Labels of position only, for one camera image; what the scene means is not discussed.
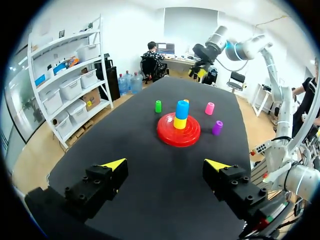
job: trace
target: stacked cups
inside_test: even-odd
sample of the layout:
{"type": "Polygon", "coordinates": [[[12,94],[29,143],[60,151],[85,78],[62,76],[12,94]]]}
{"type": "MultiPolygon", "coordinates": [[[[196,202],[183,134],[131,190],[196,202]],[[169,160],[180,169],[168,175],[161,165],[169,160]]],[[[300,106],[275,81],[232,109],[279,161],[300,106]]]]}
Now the stacked cups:
{"type": "Polygon", "coordinates": [[[176,129],[186,128],[188,113],[189,113],[189,102],[185,100],[178,101],[176,105],[175,117],[173,121],[173,126],[176,129]]]}

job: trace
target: pink cup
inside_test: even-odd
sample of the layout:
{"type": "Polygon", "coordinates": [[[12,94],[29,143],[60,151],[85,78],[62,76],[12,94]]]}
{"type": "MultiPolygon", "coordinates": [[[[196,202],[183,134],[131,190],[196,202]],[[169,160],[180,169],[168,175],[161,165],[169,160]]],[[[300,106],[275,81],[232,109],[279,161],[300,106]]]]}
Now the pink cup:
{"type": "Polygon", "coordinates": [[[208,115],[212,115],[212,113],[214,112],[214,109],[215,109],[215,104],[212,102],[208,102],[204,112],[208,115]]]}

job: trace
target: red ring stacker base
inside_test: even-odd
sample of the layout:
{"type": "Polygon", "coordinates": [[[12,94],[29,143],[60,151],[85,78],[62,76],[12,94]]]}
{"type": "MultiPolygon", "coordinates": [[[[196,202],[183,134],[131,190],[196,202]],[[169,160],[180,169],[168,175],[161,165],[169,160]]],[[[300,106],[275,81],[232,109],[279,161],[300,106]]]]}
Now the red ring stacker base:
{"type": "Polygon", "coordinates": [[[156,128],[159,138],[174,147],[189,147],[195,144],[199,140],[201,133],[198,121],[188,115],[185,129],[176,129],[174,127],[174,119],[174,112],[160,118],[156,128]]]}

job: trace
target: white storage bin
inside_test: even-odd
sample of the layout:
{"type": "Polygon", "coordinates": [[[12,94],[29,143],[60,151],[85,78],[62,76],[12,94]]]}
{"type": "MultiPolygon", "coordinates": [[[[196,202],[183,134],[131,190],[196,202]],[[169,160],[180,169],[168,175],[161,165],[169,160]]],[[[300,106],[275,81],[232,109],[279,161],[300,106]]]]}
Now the white storage bin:
{"type": "Polygon", "coordinates": [[[99,44],[100,43],[96,43],[96,44],[86,45],[78,48],[76,52],[78,54],[80,62],[82,63],[87,60],[99,57],[100,55],[99,44]]]}
{"type": "Polygon", "coordinates": [[[41,91],[40,98],[48,115],[53,114],[63,104],[60,96],[60,89],[52,89],[45,92],[41,91]]]}
{"type": "Polygon", "coordinates": [[[81,75],[81,87],[83,89],[86,89],[90,87],[91,85],[95,84],[98,82],[98,78],[96,75],[97,69],[93,69],[83,75],[81,75]]]}
{"type": "Polygon", "coordinates": [[[76,96],[81,94],[82,88],[80,83],[81,77],[65,80],[59,85],[62,97],[68,100],[74,99],[76,96]]]}
{"type": "Polygon", "coordinates": [[[81,99],[76,100],[66,110],[68,114],[75,120],[77,124],[83,122],[88,118],[88,111],[86,109],[86,103],[81,99]]]}
{"type": "Polygon", "coordinates": [[[62,111],[61,113],[59,113],[54,118],[54,120],[57,121],[55,129],[59,132],[62,138],[64,138],[68,133],[71,132],[73,125],[69,119],[69,114],[66,111],[62,111]]]}

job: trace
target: metal shelving unit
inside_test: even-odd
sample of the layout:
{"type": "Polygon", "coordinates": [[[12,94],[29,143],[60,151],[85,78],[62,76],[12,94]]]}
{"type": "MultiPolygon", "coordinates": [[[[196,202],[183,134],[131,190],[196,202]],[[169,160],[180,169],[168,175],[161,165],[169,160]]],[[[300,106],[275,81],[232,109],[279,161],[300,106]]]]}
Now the metal shelving unit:
{"type": "Polygon", "coordinates": [[[28,42],[28,50],[27,50],[27,56],[28,56],[28,66],[29,66],[29,75],[30,75],[30,81],[32,85],[32,89],[35,95],[35,99],[40,107],[40,110],[42,111],[42,114],[48,123],[49,127],[53,131],[54,135],[58,138],[58,140],[61,142],[61,144],[67,149],[68,145],[66,141],[79,129],[81,128],[87,121],[89,121],[94,115],[99,113],[103,108],[106,108],[107,106],[111,106],[111,108],[114,107],[110,95],[110,90],[109,90],[109,85],[108,85],[108,80],[107,80],[107,72],[106,72],[106,66],[105,66],[105,59],[104,59],[104,51],[103,51],[103,34],[102,34],[102,26],[103,26],[103,21],[101,15],[92,21],[93,24],[98,24],[97,29],[88,29],[86,31],[81,31],[78,33],[74,33],[71,36],[64,36],[59,39],[53,40],[39,48],[37,48],[34,51],[31,51],[32,43],[31,43],[31,38],[29,37],[29,42],[28,42]],[[90,42],[90,36],[94,35],[93,42],[90,42]],[[100,45],[100,56],[97,56],[95,58],[92,58],[90,60],[78,63],[75,66],[72,66],[61,73],[55,75],[54,77],[46,80],[44,83],[42,83],[39,86],[36,86],[35,84],[35,68],[37,68],[37,64],[41,64],[41,61],[39,63],[36,63],[37,58],[41,58],[42,56],[45,56],[45,54],[57,51],[58,48],[60,47],[65,47],[68,44],[74,43],[76,41],[83,41],[85,39],[87,42],[86,44],[96,44],[99,43],[100,45]],[[81,94],[76,96],[72,100],[65,100],[62,99],[62,106],[58,108],[54,113],[48,114],[43,102],[40,99],[40,93],[41,91],[47,89],[51,85],[54,85],[57,83],[57,81],[61,80],[62,78],[68,78],[69,75],[72,75],[73,72],[79,71],[81,68],[84,68],[86,66],[91,66],[93,65],[94,62],[96,61],[101,61],[102,64],[102,73],[103,73],[103,78],[104,80],[100,80],[97,83],[87,87],[87,88],[82,88],[81,94]],[[100,104],[92,108],[90,111],[88,111],[88,117],[85,119],[83,122],[76,123],[72,118],[71,123],[72,123],[72,130],[66,135],[66,136],[60,136],[59,132],[56,130],[55,126],[52,123],[52,120],[54,117],[56,117],[59,113],[61,113],[63,110],[65,110],[68,106],[70,106],[72,103],[74,103],[77,99],[81,98],[83,95],[86,93],[89,93],[90,91],[96,89],[96,88],[102,88],[104,93],[107,95],[109,100],[104,100],[101,99],[100,104]]]}

